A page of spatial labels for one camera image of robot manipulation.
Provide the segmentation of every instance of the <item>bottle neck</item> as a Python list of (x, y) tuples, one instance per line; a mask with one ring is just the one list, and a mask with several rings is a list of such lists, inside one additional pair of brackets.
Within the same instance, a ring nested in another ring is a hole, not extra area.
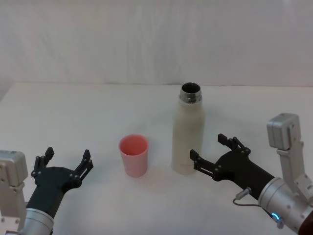
[(201, 88), (196, 83), (185, 83), (180, 90), (179, 99), (186, 104), (195, 104), (202, 101)]

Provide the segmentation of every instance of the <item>white water bottle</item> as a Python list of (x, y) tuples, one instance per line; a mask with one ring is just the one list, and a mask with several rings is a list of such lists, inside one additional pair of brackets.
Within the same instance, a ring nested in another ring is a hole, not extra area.
[(201, 153), (204, 123), (200, 86), (185, 83), (181, 87), (173, 123), (172, 169), (177, 173), (187, 175), (195, 172), (190, 150)]

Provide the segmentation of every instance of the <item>white tabletop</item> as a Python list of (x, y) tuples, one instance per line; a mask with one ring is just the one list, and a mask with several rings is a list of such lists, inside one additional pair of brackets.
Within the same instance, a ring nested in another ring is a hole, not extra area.
[[(172, 116), (179, 86), (15, 84), (0, 102), (0, 149), (26, 155), (28, 172), (50, 146), (48, 166), (75, 169), (89, 149), (94, 169), (69, 191), (55, 217), (56, 235), (292, 235), (260, 208), (232, 204), (241, 189), (200, 172), (171, 170)], [(203, 157), (228, 151), (217, 135), (238, 137), (250, 159), (282, 176), (266, 123), (281, 112), (300, 116), (307, 174), (313, 178), (313, 88), (202, 87), (206, 109)], [(118, 152), (130, 133), (149, 138), (149, 170), (128, 177)], [(25, 181), (25, 199), (35, 188)], [(256, 201), (248, 196), (242, 203)]]

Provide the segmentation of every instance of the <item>pink cup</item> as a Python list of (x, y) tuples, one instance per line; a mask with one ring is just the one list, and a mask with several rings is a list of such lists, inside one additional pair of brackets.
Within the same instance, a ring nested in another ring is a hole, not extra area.
[(143, 176), (148, 169), (149, 142), (147, 138), (131, 134), (121, 139), (118, 147), (126, 173), (135, 178)]

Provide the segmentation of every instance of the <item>white wall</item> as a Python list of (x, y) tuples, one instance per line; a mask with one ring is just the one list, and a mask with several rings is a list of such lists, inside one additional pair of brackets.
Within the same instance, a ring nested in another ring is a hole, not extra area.
[(313, 86), (312, 75), (312, 0), (0, 0), (1, 80)]

